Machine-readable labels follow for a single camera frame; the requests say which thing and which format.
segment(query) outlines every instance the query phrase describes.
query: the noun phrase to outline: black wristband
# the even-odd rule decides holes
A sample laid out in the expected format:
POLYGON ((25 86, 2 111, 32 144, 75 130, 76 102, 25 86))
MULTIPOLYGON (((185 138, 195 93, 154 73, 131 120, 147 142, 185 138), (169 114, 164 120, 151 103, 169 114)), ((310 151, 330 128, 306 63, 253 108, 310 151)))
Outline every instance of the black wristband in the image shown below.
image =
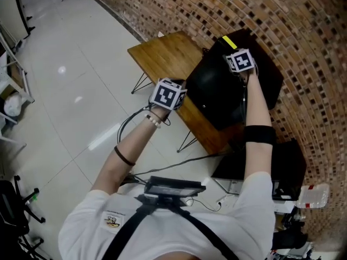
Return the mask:
POLYGON ((245 127, 245 142, 259 142, 274 145, 276 143, 276 131, 271 126, 250 125, 245 127))
POLYGON ((118 150, 117 146, 114 147, 114 151, 117 153, 117 155, 119 156, 120 159, 122 159, 122 161, 124 163, 126 163, 129 166, 134 166, 135 164, 132 162, 129 162, 118 150))

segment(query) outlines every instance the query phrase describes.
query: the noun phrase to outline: plastic bottle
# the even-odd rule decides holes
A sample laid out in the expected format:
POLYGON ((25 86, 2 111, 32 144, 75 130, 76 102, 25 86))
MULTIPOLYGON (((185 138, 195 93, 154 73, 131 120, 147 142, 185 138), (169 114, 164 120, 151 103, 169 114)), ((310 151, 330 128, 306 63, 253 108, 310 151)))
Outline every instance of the plastic bottle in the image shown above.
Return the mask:
POLYGON ((302 186, 296 202, 297 208, 323 208, 327 203, 329 190, 329 185, 326 183, 302 186))

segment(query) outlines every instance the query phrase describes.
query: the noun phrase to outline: hand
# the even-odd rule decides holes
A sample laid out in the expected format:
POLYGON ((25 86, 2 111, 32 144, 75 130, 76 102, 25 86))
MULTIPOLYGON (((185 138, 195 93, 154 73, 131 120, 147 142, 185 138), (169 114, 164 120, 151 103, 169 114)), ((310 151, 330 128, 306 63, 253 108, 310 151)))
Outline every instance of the hand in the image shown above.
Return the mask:
POLYGON ((255 75, 256 76, 256 72, 255 72, 255 68, 251 68, 251 69, 247 69, 245 71, 241 71, 239 73, 239 77, 240 79, 245 83, 247 84, 248 83, 248 77, 251 77, 255 75))

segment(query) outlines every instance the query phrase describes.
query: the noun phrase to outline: person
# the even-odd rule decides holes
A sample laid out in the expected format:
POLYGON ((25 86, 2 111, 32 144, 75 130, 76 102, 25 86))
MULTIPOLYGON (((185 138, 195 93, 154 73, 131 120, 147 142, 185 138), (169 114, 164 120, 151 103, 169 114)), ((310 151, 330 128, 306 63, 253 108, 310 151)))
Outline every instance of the person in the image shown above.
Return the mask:
MULTIPOLYGON (((273 129, 254 70, 248 75, 247 84, 246 128, 260 126, 273 129)), ((167 111, 160 107, 152 111, 150 115, 157 122, 167 115, 167 111)), ((130 192, 117 192, 132 169, 129 164, 136 162, 156 129, 145 118, 117 145, 121 157, 115 151, 108 156, 91 191, 63 224, 59 234, 63 260, 101 260, 113 238, 142 205, 130 192)), ((237 202, 227 214, 183 207, 211 229, 238 259, 265 259, 272 246, 275 215, 271 156, 271 144, 246 141, 245 180, 237 202)), ((226 258, 182 216, 167 209, 157 209, 139 224, 118 259, 226 258)))

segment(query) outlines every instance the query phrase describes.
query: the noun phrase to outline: white t-shirt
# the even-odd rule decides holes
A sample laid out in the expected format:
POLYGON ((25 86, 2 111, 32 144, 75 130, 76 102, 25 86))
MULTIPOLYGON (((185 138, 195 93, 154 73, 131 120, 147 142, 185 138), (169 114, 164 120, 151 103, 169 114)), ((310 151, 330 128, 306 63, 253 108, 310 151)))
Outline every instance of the white t-shirt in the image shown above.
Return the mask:
MULTIPOLYGON (((265 259, 272 246, 275 224, 271 177, 266 172, 249 176, 228 214, 183 207, 217 234, 243 259, 265 259)), ((101 260, 120 228, 141 203, 131 196, 94 190, 67 217, 59 234, 64 260, 101 260)), ((152 260, 183 251, 201 260, 225 259, 188 220, 158 209, 144 218, 119 260, 152 260)))

